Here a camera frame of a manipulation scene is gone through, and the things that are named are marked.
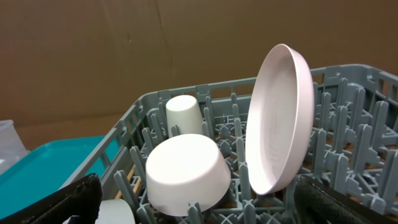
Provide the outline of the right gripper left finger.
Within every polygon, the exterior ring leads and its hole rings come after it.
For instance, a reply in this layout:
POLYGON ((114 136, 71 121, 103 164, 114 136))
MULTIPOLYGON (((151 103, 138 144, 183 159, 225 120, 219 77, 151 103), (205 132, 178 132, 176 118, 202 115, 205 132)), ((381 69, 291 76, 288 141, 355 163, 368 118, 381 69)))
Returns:
POLYGON ((99 216, 103 191, 97 174, 88 174, 36 203, 1 219, 1 224, 90 223, 99 216))

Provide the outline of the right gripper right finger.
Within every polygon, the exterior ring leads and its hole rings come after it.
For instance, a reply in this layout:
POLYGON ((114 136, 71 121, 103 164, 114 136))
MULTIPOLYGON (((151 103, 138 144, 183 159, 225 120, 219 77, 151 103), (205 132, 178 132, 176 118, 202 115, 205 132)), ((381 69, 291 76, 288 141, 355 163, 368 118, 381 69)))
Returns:
POLYGON ((294 204, 299 223, 397 224, 307 175, 295 179, 294 204))

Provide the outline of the white bowl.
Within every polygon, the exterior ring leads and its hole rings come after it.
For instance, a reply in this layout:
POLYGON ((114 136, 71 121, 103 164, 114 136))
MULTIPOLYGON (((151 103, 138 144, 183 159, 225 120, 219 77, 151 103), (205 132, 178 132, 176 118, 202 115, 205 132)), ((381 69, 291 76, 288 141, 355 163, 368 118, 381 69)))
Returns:
POLYGON ((101 203, 84 203, 84 212, 93 212, 94 224, 135 224, 130 206, 123 199, 102 200, 101 203))

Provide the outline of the wooden chopstick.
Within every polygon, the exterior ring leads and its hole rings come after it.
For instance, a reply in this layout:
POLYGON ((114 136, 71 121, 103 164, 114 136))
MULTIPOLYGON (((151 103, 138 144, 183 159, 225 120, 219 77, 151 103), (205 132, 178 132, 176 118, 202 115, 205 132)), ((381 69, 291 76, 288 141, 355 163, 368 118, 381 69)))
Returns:
POLYGON ((134 193, 139 196, 141 194, 142 191, 142 180, 140 177, 136 177, 133 181, 133 191, 134 193))
POLYGON ((129 197, 132 191, 132 181, 134 177, 134 168, 133 166, 131 170, 126 174, 123 170, 118 170, 115 175, 114 179, 116 185, 118 186, 119 190, 115 196, 115 199, 121 199, 124 196, 129 197))

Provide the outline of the pink plate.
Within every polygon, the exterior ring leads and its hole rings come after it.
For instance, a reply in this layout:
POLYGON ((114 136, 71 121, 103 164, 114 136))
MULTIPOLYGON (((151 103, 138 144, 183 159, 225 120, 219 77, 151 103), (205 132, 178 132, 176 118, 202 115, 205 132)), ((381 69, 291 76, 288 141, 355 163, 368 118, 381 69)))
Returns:
POLYGON ((314 110, 306 60, 288 45, 276 45, 261 65, 248 112, 245 158, 255 193, 276 192, 293 180, 307 152, 314 110))

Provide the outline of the pink small bowl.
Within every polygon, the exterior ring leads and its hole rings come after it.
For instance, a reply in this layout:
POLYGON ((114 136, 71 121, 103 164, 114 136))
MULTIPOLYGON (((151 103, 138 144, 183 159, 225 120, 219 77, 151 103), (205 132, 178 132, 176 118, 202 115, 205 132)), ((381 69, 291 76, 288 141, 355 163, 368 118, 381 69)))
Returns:
POLYGON ((146 161, 148 200, 166 215, 187 216, 191 202, 208 210, 224 197, 230 182, 222 153, 204 135, 172 137, 156 146, 146 161))

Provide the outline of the cream cup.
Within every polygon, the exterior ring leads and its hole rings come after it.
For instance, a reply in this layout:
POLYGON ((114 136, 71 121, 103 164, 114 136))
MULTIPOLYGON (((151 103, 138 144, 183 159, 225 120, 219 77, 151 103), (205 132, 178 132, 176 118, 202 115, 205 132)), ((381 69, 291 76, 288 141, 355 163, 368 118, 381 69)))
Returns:
POLYGON ((180 134, 202 134, 203 117, 198 101, 190 95, 171 98, 165 106, 169 137, 173 137, 171 128, 177 125, 180 134))

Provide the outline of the teal serving tray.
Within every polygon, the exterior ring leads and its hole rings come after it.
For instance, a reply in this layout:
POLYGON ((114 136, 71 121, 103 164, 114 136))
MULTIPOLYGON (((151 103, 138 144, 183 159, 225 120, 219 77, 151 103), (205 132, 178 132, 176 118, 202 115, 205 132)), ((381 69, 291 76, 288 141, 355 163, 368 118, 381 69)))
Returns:
POLYGON ((103 138, 48 142, 1 174, 1 218, 56 192, 103 138))

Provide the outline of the grey dish rack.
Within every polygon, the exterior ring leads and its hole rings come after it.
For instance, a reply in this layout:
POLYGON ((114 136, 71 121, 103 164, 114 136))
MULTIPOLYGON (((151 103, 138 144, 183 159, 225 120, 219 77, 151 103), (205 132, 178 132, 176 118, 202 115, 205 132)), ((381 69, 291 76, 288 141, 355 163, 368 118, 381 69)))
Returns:
MULTIPOLYGON (((312 176, 351 200, 397 221, 397 77, 361 64, 312 70, 315 119, 300 174, 312 176)), ((297 223, 294 186, 282 195, 249 193, 243 159, 253 78, 209 83, 142 95, 68 178, 74 182, 102 165, 103 198, 119 188, 114 175, 134 168, 142 191, 127 198, 138 223, 297 223), (197 205, 188 216, 169 217, 147 199, 144 163, 149 151, 167 139, 165 104, 174 96, 197 98, 202 126, 231 171, 226 200, 210 210, 197 205)))

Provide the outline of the clear plastic bin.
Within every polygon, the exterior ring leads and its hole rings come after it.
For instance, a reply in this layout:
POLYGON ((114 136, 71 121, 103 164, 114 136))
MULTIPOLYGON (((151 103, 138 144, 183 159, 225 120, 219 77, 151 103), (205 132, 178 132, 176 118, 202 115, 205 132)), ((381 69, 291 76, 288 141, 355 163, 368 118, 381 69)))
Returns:
POLYGON ((11 119, 1 121, 0 144, 1 173, 7 171, 29 153, 11 119))

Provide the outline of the cardboard backdrop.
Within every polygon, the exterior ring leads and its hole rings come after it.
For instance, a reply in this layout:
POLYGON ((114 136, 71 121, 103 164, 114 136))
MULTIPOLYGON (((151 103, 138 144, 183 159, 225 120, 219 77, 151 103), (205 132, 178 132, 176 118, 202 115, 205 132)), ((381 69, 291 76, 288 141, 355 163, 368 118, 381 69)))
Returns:
POLYGON ((141 94, 255 76, 287 44, 312 68, 397 72, 396 1, 2 1, 1 118, 120 113, 141 94))

